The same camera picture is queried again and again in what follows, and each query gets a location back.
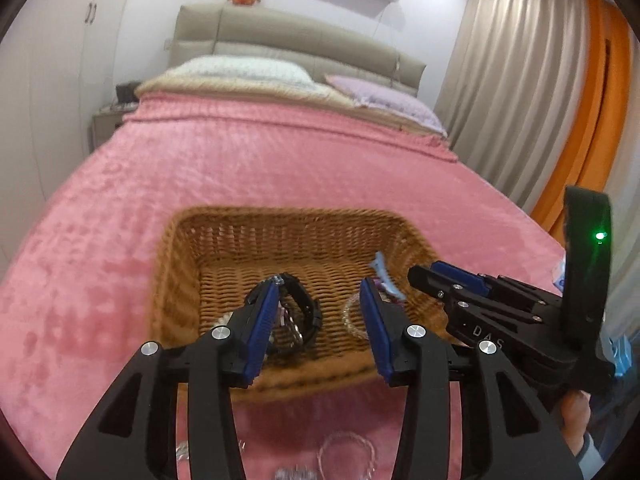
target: silver bolt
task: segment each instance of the silver bolt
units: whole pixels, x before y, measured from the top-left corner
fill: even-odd
[[[424,335],[427,333],[424,327],[420,325],[410,325],[406,328],[406,332],[411,337],[424,337]]]
[[[140,351],[144,355],[153,355],[158,351],[158,343],[155,341],[149,341],[148,343],[144,343]]]
[[[493,341],[488,340],[481,341],[479,347],[485,354],[495,354],[495,351],[498,349]]]
[[[229,330],[226,326],[221,325],[215,327],[211,331],[211,335],[213,336],[213,339],[226,339],[231,335],[231,330]]]

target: human hand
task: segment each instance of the human hand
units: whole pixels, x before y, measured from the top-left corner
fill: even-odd
[[[560,401],[560,414],[564,420],[562,436],[574,455],[578,455],[584,445],[584,434],[591,418],[590,398],[591,394],[571,390]]]

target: wicker basket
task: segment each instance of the wicker basket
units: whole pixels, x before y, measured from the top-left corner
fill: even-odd
[[[247,292],[277,272],[297,276],[321,303],[324,324],[314,348],[270,358],[235,400],[267,402],[359,383],[376,376],[366,340],[347,332],[342,307],[358,290],[369,263],[382,251],[394,283],[406,294],[406,312],[440,336],[446,316],[437,301],[413,290],[414,264],[437,260],[418,230],[401,216],[376,210],[198,207],[177,214],[158,254],[150,313],[151,338],[166,348],[193,342]],[[364,329],[354,308],[351,319]]]

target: black watch strap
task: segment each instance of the black watch strap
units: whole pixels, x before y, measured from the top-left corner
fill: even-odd
[[[298,308],[302,311],[302,347],[307,348],[316,341],[316,337],[322,328],[322,311],[320,310],[320,302],[314,300],[306,291],[306,288],[299,279],[288,272],[279,274],[284,281],[280,285],[280,296],[287,293],[296,302]]]

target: nightstand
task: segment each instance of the nightstand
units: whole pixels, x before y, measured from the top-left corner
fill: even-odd
[[[97,150],[107,140],[111,139],[113,133],[122,126],[122,117],[130,114],[138,108],[138,103],[126,105],[113,105],[101,108],[94,115],[91,124],[92,151]]]

